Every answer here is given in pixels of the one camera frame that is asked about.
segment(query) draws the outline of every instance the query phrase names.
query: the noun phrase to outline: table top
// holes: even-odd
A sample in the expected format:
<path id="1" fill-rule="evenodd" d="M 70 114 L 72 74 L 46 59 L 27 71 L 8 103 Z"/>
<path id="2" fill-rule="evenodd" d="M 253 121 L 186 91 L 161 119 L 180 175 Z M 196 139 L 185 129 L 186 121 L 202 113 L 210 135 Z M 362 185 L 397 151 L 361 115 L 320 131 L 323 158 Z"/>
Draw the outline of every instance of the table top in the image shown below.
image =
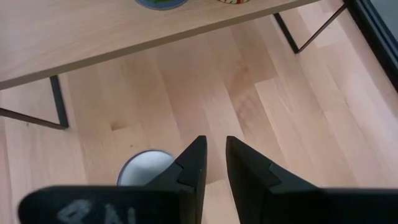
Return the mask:
<path id="1" fill-rule="evenodd" d="M 0 90 L 317 0 L 189 0 L 168 11 L 134 0 L 0 1 Z"/>

